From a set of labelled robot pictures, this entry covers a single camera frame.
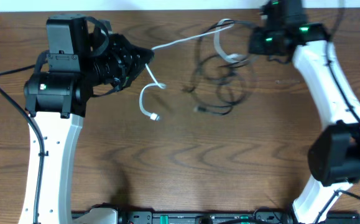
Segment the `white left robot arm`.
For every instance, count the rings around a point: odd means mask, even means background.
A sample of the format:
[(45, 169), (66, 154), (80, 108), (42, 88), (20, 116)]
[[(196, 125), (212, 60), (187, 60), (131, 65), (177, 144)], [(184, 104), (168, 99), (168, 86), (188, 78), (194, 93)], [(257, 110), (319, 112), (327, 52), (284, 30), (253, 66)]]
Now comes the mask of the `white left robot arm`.
[(30, 129), (21, 223), (71, 223), (76, 144), (94, 87), (128, 88), (154, 52), (115, 34), (108, 21), (59, 14), (46, 23), (48, 49), (31, 66), (19, 112)]

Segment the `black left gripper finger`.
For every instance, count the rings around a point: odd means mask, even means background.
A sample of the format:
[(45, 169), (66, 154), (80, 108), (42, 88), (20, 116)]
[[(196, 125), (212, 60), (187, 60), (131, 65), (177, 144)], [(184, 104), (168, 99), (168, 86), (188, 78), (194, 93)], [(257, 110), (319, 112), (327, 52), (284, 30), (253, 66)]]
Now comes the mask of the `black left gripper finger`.
[(150, 62), (154, 57), (154, 51), (131, 44), (131, 62)]
[(150, 57), (138, 57), (131, 63), (130, 69), (126, 75), (125, 88), (131, 86), (132, 82), (140, 75), (141, 71), (145, 69), (145, 64), (150, 62)]

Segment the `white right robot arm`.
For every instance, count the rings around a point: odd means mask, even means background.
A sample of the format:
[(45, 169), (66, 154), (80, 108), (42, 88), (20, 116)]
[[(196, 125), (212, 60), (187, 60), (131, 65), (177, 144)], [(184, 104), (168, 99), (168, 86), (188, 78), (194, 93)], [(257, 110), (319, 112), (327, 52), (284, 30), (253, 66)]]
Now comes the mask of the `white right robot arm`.
[(331, 207), (360, 181), (360, 101), (336, 56), (333, 42), (343, 19), (331, 30), (308, 20), (301, 0), (268, 1), (265, 23), (255, 27), (249, 52), (291, 63), (313, 98), (322, 132), (308, 151), (310, 178), (283, 216), (284, 223), (322, 223)]

